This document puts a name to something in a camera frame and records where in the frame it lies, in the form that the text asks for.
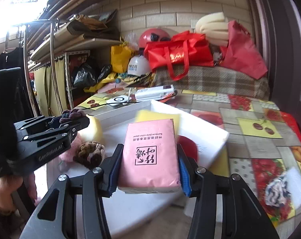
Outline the person's left hand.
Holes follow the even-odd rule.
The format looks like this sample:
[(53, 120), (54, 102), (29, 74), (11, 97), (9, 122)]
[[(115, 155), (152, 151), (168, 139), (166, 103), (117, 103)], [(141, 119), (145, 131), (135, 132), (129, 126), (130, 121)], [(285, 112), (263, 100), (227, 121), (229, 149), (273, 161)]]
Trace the person's left hand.
[(16, 211), (12, 193), (22, 186), (23, 181), (23, 177), (14, 175), (0, 178), (0, 214), (10, 215)]

